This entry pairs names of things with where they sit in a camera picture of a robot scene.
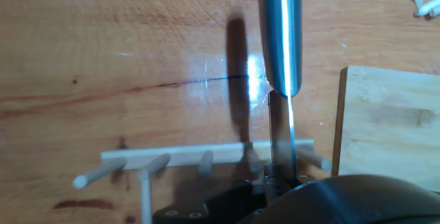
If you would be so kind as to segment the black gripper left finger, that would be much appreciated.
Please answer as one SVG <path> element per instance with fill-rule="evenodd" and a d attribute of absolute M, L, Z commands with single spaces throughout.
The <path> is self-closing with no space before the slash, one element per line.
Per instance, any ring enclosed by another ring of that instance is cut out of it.
<path fill-rule="evenodd" d="M 156 224 L 240 223 L 266 207 L 262 185 L 248 180 L 209 181 L 206 186 L 156 211 Z"/>

